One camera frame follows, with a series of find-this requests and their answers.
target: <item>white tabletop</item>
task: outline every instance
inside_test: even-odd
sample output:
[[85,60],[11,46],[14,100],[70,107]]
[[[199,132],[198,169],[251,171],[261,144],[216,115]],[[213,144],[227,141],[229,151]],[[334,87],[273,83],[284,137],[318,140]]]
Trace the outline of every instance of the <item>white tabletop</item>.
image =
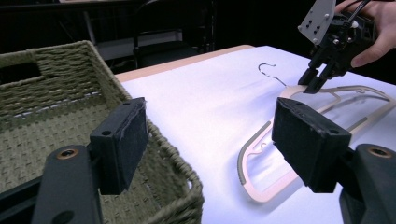
[[[156,75],[122,83],[134,97],[145,97],[148,118],[177,147],[182,158],[200,176],[204,185],[203,223],[343,223],[338,202],[342,189],[315,194],[301,181],[293,183],[268,203],[252,201],[241,186],[237,158],[241,147],[269,120],[276,97],[284,87],[258,70],[296,85],[309,60],[271,47],[243,49]],[[396,87],[347,73],[326,82],[324,88],[364,85],[396,98]],[[343,128],[353,119],[370,113],[378,100],[354,97],[326,116]],[[325,101],[318,94],[296,99],[316,106]],[[396,148],[396,109],[354,138],[360,143]],[[259,188],[263,180],[288,170],[281,155],[252,160],[250,171]]]

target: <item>green basket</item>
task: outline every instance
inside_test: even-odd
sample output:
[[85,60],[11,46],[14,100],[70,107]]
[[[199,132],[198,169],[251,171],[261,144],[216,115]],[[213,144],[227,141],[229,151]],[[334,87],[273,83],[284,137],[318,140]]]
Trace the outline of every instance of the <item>green basket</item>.
[[[42,175],[51,151],[88,145],[110,111],[131,99],[89,41],[0,55],[0,68],[35,63],[40,76],[0,85],[0,192]],[[148,119],[131,187],[101,196],[105,223],[200,223],[198,175]]]

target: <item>chair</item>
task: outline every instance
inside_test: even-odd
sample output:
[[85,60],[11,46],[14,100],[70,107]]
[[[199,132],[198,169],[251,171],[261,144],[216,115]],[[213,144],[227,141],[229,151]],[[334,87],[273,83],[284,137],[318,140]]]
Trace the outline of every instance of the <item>chair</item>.
[[[213,49],[213,11],[208,0],[148,0],[134,17],[136,68],[187,58]],[[144,35],[193,34],[144,45]]]

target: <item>hanger hook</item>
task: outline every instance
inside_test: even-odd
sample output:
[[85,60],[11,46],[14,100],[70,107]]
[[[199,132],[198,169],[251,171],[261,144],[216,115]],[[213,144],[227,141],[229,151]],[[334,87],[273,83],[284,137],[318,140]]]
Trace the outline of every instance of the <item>hanger hook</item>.
[[265,76],[267,76],[267,77],[271,77],[271,78],[274,78],[274,79],[276,79],[276,80],[278,80],[282,85],[284,85],[285,87],[287,86],[282,80],[280,80],[278,77],[274,77],[274,76],[270,76],[270,75],[267,75],[266,73],[264,73],[263,71],[262,71],[262,66],[263,65],[268,65],[268,66],[272,66],[272,67],[275,67],[276,66],[276,64],[269,64],[269,63],[261,63],[261,64],[259,64],[259,71],[261,72],[261,73],[263,73]]

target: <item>clothes hanger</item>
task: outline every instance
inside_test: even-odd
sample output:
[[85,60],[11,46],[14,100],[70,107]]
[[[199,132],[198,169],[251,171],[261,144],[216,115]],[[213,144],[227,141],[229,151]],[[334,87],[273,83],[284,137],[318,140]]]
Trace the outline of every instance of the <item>clothes hanger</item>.
[[[262,65],[271,65],[267,63],[262,63],[259,65],[259,70],[263,74],[265,74],[261,70]],[[283,90],[279,97],[282,98],[291,98],[292,96],[296,95],[297,93],[303,92],[306,89],[306,86],[302,85],[296,85],[296,86],[288,86],[284,82],[282,82],[278,77],[271,77],[276,80],[278,80],[282,85],[284,85],[286,88]],[[329,93],[334,97],[334,99],[329,102],[327,105],[317,109],[317,111],[321,114],[329,111],[333,106],[337,105],[339,102],[341,102],[341,97],[337,95],[337,92],[340,91],[355,91],[360,94],[364,94],[367,91],[374,93],[379,96],[380,99],[387,101],[386,104],[382,105],[379,107],[376,111],[371,113],[368,116],[365,116],[364,118],[358,120],[354,124],[352,124],[349,128],[346,130],[352,133],[352,139],[353,136],[356,135],[357,132],[362,130],[364,127],[367,125],[375,122],[381,116],[385,115],[387,112],[389,112],[392,108],[396,106],[396,100],[393,99],[392,97],[386,95],[382,91],[378,91],[376,89],[366,87],[366,86],[343,86],[343,87],[336,87],[336,88],[329,88],[329,89],[321,89],[319,92],[320,93]],[[269,121],[267,121],[242,147],[241,151],[239,152],[238,155],[238,162],[237,162],[237,170],[238,170],[238,176],[239,180],[244,187],[245,191],[247,194],[250,196],[251,199],[253,199],[256,202],[259,203],[267,203],[271,199],[273,199],[280,191],[282,191],[285,187],[287,187],[289,184],[291,184],[294,180],[297,179],[297,174],[293,171],[290,170],[286,174],[282,175],[276,182],[274,182],[271,186],[266,188],[263,191],[257,190],[252,181],[250,180],[250,177],[248,175],[248,157],[250,155],[254,154],[261,154],[264,152],[262,147],[259,147],[259,149],[256,149],[255,147],[260,143],[260,141],[267,136],[267,134],[270,134],[270,131],[272,130],[273,127],[273,122],[274,122],[274,117],[272,117]]]

